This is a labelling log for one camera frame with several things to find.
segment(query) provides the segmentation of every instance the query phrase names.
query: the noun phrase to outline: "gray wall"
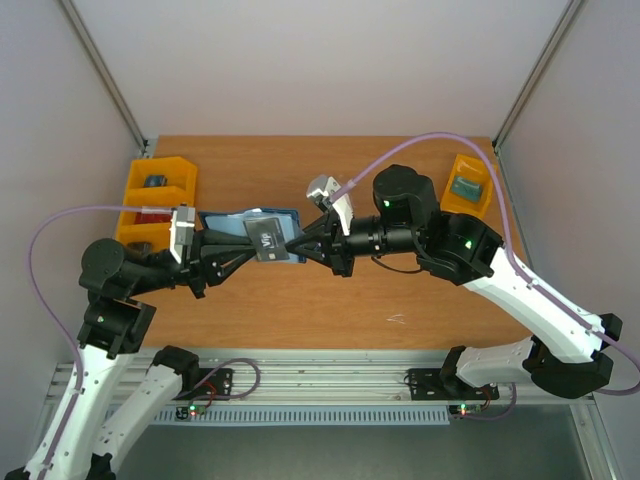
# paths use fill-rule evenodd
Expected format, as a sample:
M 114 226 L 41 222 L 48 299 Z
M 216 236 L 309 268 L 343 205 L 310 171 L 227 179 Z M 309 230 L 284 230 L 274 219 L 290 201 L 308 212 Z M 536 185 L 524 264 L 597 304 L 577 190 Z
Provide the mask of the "gray wall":
M 135 147 L 57 2 L 0 2 L 0 474 L 24 464 L 57 361 L 70 358 L 35 304 L 23 260 L 35 226 L 65 207 L 120 203 Z M 77 332 L 86 245 L 113 216 L 53 225 L 37 245 L 44 293 Z
M 491 136 L 566 0 L 76 4 L 150 137 Z
M 590 1 L 503 150 L 534 268 L 625 322 L 640 352 L 640 2 Z M 615 357 L 616 387 L 638 373 Z M 625 471 L 640 469 L 640 395 L 598 397 Z

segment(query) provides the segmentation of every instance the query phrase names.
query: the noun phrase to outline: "orange bin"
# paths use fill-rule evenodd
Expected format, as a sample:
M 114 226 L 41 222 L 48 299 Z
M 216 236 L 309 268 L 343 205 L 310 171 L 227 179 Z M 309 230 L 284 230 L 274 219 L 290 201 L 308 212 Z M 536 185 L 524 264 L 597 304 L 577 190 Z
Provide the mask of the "orange bin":
M 196 196 L 198 167 L 182 157 L 143 158 L 131 162 L 123 205 L 134 207 L 193 207 Z M 164 175 L 166 186 L 144 188 L 150 175 Z M 135 212 L 123 212 L 118 220 L 116 240 L 127 245 L 134 242 L 151 243 L 154 252 L 169 247 L 171 223 L 136 224 Z
M 482 187 L 482 193 L 477 203 L 461 197 L 451 191 L 451 187 L 456 177 L 462 177 L 466 180 L 478 184 Z M 449 175 L 449 181 L 445 188 L 444 194 L 440 200 L 440 208 L 447 212 L 468 213 L 474 217 L 483 218 L 487 213 L 487 208 L 491 203 L 493 196 L 493 182 L 487 167 L 482 160 L 478 158 L 468 157 L 467 155 L 456 155 L 456 160 Z

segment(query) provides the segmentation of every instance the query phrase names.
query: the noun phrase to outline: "gray floor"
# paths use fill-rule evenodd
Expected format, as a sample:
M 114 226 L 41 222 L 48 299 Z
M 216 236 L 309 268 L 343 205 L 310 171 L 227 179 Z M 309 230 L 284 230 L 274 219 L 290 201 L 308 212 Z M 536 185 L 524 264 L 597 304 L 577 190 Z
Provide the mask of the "gray floor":
M 443 427 L 150 427 L 118 480 L 578 480 L 569 407 Z

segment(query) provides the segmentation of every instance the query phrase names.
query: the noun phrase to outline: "wooden table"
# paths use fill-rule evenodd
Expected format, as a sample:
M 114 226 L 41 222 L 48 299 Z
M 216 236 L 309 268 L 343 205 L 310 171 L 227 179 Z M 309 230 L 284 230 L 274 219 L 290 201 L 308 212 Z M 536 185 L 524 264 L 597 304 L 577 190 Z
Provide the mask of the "wooden table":
M 256 206 L 292 207 L 302 224 L 320 216 L 305 197 L 322 173 L 341 183 L 401 137 L 161 137 L 155 156 L 182 156 L 199 167 L 196 206 L 235 211 Z M 489 139 L 475 139 L 494 158 Z M 457 153 L 451 141 L 417 144 L 394 163 L 432 178 L 444 191 Z M 356 216 L 375 214 L 375 173 L 351 193 Z M 485 221 L 500 227 L 493 200 Z M 519 239 L 515 239 L 521 250 Z M 415 268 L 415 256 L 386 257 L 389 265 Z M 147 346 L 236 348 L 448 349 L 514 342 L 528 332 L 498 307 L 428 273 L 402 275 L 358 258 L 351 278 L 325 267 L 249 262 L 223 285 L 195 300 L 188 288 L 141 297 L 158 308 Z

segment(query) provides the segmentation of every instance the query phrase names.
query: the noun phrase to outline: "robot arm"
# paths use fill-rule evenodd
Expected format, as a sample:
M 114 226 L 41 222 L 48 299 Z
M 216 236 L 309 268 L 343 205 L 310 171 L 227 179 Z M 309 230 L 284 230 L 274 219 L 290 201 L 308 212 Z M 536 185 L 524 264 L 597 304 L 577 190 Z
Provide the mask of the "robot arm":
M 620 319 L 586 312 L 556 292 L 561 305 L 581 315 L 591 329 L 578 325 L 532 288 L 546 285 L 542 279 L 528 270 L 530 281 L 518 275 L 495 231 L 475 217 L 440 211 L 428 177 L 399 165 L 379 173 L 373 198 L 380 216 L 367 218 L 353 217 L 346 196 L 330 203 L 338 188 L 331 177 L 312 183 L 308 196 L 324 214 L 286 244 L 289 253 L 343 277 L 352 275 L 356 257 L 413 253 L 422 270 L 484 296 L 533 332 L 531 338 L 511 345 L 451 349 L 437 379 L 451 400 L 493 382 L 532 381 L 566 398 L 608 384 L 613 362 L 602 353 L 607 345 L 593 332 L 617 340 Z M 83 388 L 78 392 L 70 382 L 40 448 L 24 469 L 9 473 L 7 479 L 114 479 L 114 470 L 157 410 L 180 390 L 193 388 L 195 355 L 180 351 L 177 364 L 173 355 L 157 359 L 140 388 L 101 425 L 112 390 L 155 313 L 154 307 L 132 297 L 188 286 L 202 298 L 207 286 L 220 285 L 256 254 L 249 239 L 194 231 L 194 220 L 194 209 L 177 208 L 171 247 L 160 253 L 142 256 L 112 239 L 87 248 L 80 285 L 89 292 L 89 307 L 78 335 L 85 362 Z
M 495 231 L 470 215 L 440 211 L 428 177 L 392 165 L 376 176 L 373 189 L 379 217 L 355 218 L 345 234 L 329 211 L 324 223 L 312 224 L 305 236 L 290 242 L 289 251 L 345 277 L 351 276 L 356 256 L 415 253 L 421 269 L 482 295 L 533 332 L 533 337 L 512 345 L 453 348 L 440 373 L 441 387 L 452 399 L 461 398 L 470 387 L 494 382 L 533 382 L 564 398 L 578 398 L 609 383 L 613 362 L 602 353 L 607 345 L 593 332 L 618 340 L 622 329 L 618 317 L 580 308 L 516 258 L 530 277 L 525 281 L 509 263 Z M 314 241 L 322 245 L 320 256 L 311 251 Z M 535 285 L 552 291 L 591 329 L 581 327 L 558 302 L 532 288 Z

